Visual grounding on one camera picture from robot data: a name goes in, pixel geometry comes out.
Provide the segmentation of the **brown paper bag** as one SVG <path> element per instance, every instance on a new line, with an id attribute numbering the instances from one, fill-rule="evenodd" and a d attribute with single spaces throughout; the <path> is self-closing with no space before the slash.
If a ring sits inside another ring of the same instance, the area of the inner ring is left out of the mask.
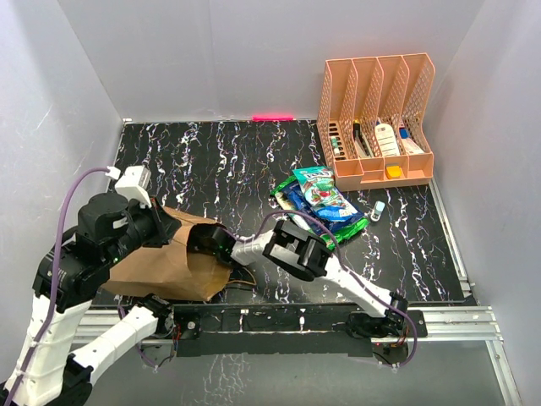
<path id="1" fill-rule="evenodd" d="M 165 212 L 181 222 L 170 244 L 139 248 L 110 270 L 101 287 L 115 295 L 208 302 L 226 286 L 255 285 L 254 275 L 240 266 L 220 263 L 213 255 L 188 250 L 189 237 L 203 225 L 218 226 L 209 218 L 167 207 Z"/>

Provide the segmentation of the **blue sea salt vinegar bag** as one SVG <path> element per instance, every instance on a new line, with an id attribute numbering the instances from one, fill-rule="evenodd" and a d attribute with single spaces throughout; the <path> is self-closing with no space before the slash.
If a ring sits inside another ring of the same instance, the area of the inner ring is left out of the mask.
<path id="1" fill-rule="evenodd" d="M 308 216 L 312 215 L 312 211 L 295 191 L 290 191 L 289 193 L 283 191 L 277 192 L 276 198 L 280 207 L 284 210 L 299 211 Z M 291 213 L 289 213 L 288 216 L 301 229 L 311 233 L 313 232 L 312 223 L 307 221 L 304 217 Z"/>

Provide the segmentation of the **white blue snack packet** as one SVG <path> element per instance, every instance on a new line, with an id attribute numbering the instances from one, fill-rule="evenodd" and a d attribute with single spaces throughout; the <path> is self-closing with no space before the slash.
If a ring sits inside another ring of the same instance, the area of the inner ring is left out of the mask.
<path id="1" fill-rule="evenodd" d="M 347 207 L 351 212 L 355 213 L 355 215 L 353 217 L 351 217 L 348 221 L 345 221 L 345 222 L 328 222 L 328 221 L 326 221 L 324 219 L 320 219 L 317 216 L 316 212 L 315 212 L 315 209 L 317 207 L 312 206 L 312 205 L 309 204 L 309 202 L 305 199 L 305 197 L 303 195 L 303 192 L 301 191 L 300 187 L 297 184 L 294 184 L 287 193 L 289 193 L 290 191 L 295 191 L 299 195 L 299 197 L 304 200 L 306 205 L 312 211 L 311 217 L 316 218 L 317 220 L 319 220 L 336 237 L 338 237 L 338 234 L 339 234 L 339 232 L 341 232 L 342 229 L 345 229 L 348 226 L 355 225 L 355 224 L 359 223 L 361 220 L 364 219 L 364 213 L 359 211 L 355 206 L 352 206 L 348 201 L 345 201 L 344 207 Z"/>

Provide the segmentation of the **small colourful snack packet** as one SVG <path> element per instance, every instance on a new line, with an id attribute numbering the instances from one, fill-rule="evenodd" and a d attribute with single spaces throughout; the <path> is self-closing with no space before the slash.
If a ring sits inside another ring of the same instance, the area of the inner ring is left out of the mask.
<path id="1" fill-rule="evenodd" d="M 344 207 L 333 172 L 325 166 L 304 167 L 293 170 L 305 200 L 314 207 Z"/>

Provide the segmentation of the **green Chuba chips bag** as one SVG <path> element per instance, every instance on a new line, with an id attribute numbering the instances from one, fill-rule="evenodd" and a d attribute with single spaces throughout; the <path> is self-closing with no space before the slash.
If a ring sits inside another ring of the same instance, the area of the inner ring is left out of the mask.
<path id="1" fill-rule="evenodd" d="M 277 201 L 277 203 L 279 205 L 279 202 L 278 202 L 278 200 L 276 198 L 276 193 L 281 192 L 281 191 L 286 193 L 286 192 L 288 192 L 290 190 L 290 188 L 294 184 L 297 184 L 299 186 L 296 177 L 294 175 L 292 175 L 292 176 L 288 177 L 286 180 L 284 180 L 283 182 L 281 182 L 280 184 L 278 184 L 271 191 L 270 195 L 276 199 L 276 201 Z M 313 229 L 312 234 L 317 235 L 318 237 L 322 238 L 326 242 L 327 246 L 331 250 L 333 250 L 335 248 L 335 245 L 334 245 L 333 241 L 331 240 L 331 237 L 323 230 L 323 228 L 320 225 L 314 224 L 313 222 L 311 222 L 311 223 L 312 223 L 312 229 Z M 340 243 L 348 241 L 349 239 L 352 239 L 357 234 L 361 233 L 368 225 L 369 225 L 369 220 L 364 215 L 364 219 L 361 220 L 359 223 L 357 223 L 355 225 L 352 225 L 352 226 L 348 226 L 345 229 L 342 229 L 341 232 L 339 232 L 338 237 L 336 237 L 333 233 L 332 234 L 334 235 L 337 243 L 340 244 Z"/>

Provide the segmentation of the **blue M&M candy packet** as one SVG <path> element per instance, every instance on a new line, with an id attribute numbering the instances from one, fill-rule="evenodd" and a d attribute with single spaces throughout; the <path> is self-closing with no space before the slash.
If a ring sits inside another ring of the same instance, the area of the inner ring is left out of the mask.
<path id="1" fill-rule="evenodd" d="M 320 219 L 328 222 L 345 222 L 355 215 L 343 206 L 318 206 L 315 212 Z"/>

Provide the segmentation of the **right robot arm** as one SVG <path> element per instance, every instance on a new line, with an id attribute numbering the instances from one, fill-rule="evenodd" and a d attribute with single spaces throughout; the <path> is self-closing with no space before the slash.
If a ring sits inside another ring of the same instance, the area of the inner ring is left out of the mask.
<path id="1" fill-rule="evenodd" d="M 418 337 L 415 322 L 407 315 L 408 302 L 400 294 L 381 288 L 342 264 L 326 242 L 291 222 L 280 220 L 270 231 L 251 239 L 236 239 L 221 225 L 200 224 L 189 232 L 189 252 L 211 255 L 233 267 L 267 259 L 291 276 L 333 284 L 360 311 L 350 317 L 350 331 L 360 337 Z"/>

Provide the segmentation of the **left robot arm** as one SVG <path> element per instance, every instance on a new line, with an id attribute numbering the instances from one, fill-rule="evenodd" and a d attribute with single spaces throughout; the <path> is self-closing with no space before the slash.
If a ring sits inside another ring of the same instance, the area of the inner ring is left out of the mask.
<path id="1" fill-rule="evenodd" d="M 120 321 L 78 350 L 78 326 L 111 269 L 141 247 L 170 244 L 181 227 L 155 200 L 148 205 L 115 193 L 93 196 L 42 259 L 24 345 L 1 385 L 3 405 L 82 405 L 97 379 L 146 337 L 174 328 L 172 306 L 147 294 Z"/>

